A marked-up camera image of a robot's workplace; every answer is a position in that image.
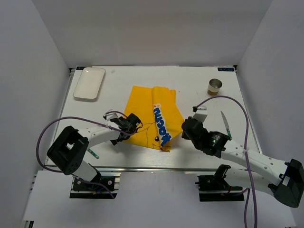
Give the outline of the yellow Pikachu cloth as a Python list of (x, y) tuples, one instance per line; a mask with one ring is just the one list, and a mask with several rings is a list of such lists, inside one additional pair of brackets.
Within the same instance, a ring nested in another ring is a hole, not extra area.
[(135, 114), (142, 122), (128, 143), (169, 152), (171, 141), (182, 132), (184, 118), (176, 105), (176, 91), (166, 87), (134, 86), (124, 113)]

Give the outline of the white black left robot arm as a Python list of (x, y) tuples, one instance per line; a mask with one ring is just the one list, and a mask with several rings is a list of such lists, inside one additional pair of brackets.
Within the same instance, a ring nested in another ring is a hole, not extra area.
[(100, 185), (101, 174), (84, 161), (87, 149), (105, 142), (116, 145), (129, 139), (137, 133), (141, 120), (133, 113), (119, 117), (111, 112), (105, 123), (87, 121), (95, 126), (82, 130), (65, 127), (50, 146), (47, 156), (65, 175), (78, 177), (94, 190)]

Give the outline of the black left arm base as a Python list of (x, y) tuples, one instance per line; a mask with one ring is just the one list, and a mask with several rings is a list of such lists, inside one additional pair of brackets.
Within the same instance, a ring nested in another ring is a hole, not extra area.
[(108, 190), (100, 185), (83, 183), (74, 176), (69, 197), (71, 199), (113, 200), (119, 190), (120, 176), (118, 172), (101, 173), (99, 183), (106, 186)]

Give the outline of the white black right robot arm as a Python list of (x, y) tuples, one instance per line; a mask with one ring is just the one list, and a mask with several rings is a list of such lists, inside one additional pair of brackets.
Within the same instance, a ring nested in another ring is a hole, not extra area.
[(277, 160), (243, 146), (220, 132), (209, 132), (203, 123), (189, 117), (182, 124), (182, 137), (207, 155), (243, 166), (236, 169), (220, 165), (212, 176), (199, 176), (200, 190), (230, 190), (231, 187), (251, 188), (269, 195), (291, 208), (299, 207), (304, 192), (304, 169), (292, 159)]

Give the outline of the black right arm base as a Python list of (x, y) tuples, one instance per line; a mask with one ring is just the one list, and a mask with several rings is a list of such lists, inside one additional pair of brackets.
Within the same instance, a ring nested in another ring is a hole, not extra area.
[(212, 175), (199, 175), (195, 182), (199, 189), (200, 202), (231, 202), (244, 201), (243, 188), (230, 186), (226, 181), (226, 174), (231, 167), (220, 165)]

